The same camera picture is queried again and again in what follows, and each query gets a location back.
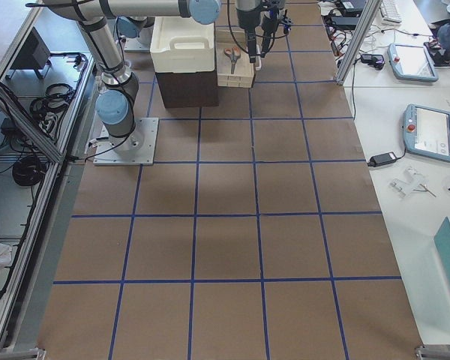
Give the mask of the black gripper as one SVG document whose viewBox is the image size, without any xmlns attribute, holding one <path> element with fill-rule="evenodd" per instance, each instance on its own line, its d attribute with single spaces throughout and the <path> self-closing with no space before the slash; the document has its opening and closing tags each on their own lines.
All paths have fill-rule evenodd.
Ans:
<svg viewBox="0 0 450 360">
<path fill-rule="evenodd" d="M 252 10 L 241 10 L 236 8 L 238 17 L 238 26 L 245 30 L 247 38 L 247 54 L 250 63 L 257 60 L 257 36 L 255 29 L 260 25 L 260 9 L 258 7 Z"/>
<path fill-rule="evenodd" d="M 276 32 L 279 26 L 283 27 L 283 36 L 287 36 L 293 26 L 292 19 L 288 16 L 286 8 L 270 8 L 262 18 L 262 47 L 260 57 L 263 59 L 275 44 Z"/>
</svg>

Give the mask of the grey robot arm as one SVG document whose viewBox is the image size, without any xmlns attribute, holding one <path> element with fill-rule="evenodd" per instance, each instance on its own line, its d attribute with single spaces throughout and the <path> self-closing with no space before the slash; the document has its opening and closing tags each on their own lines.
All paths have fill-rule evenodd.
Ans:
<svg viewBox="0 0 450 360">
<path fill-rule="evenodd" d="M 230 2 L 226 5 L 227 23 L 232 39 L 238 48 L 248 54 L 250 63 L 257 57 L 265 58 L 278 38 L 285 38 L 290 33 L 293 21 L 288 17 L 285 1 L 235 1 L 238 26 L 244 30 L 247 50 L 238 45 L 232 34 L 230 20 Z M 119 16 L 116 20 L 116 34 L 126 38 L 138 38 L 140 32 L 155 24 L 153 16 L 130 17 Z"/>
<path fill-rule="evenodd" d="M 204 73 L 215 72 L 220 87 L 246 88 L 254 84 L 260 69 L 260 48 L 256 28 L 261 21 L 261 1 L 237 1 L 238 25 L 245 39 L 238 42 L 232 33 L 222 47 L 236 47 L 241 57 L 233 64 L 223 49 L 217 49 L 217 63 L 209 53 L 212 41 L 203 32 L 212 26 L 221 12 L 220 1 L 41 1 L 58 16 L 78 24 L 95 61 L 102 67 L 106 86 L 115 88 L 131 79 L 131 70 L 114 43 L 114 37 L 150 43 L 163 104 L 167 108 L 189 107 L 192 91 L 195 106 L 210 107 L 218 99 L 207 98 Z"/>
</svg>

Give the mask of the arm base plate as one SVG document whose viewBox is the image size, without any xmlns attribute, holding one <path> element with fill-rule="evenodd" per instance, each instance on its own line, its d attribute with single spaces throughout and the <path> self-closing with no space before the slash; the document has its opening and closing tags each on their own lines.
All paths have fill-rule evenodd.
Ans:
<svg viewBox="0 0 450 360">
<path fill-rule="evenodd" d="M 121 140 L 109 139 L 108 131 L 103 125 L 100 137 L 106 137 L 97 145 L 98 156 L 93 157 L 96 166 L 134 166 L 154 164 L 159 118 L 136 118 L 135 130 L 128 139 L 117 148 Z"/>
</svg>

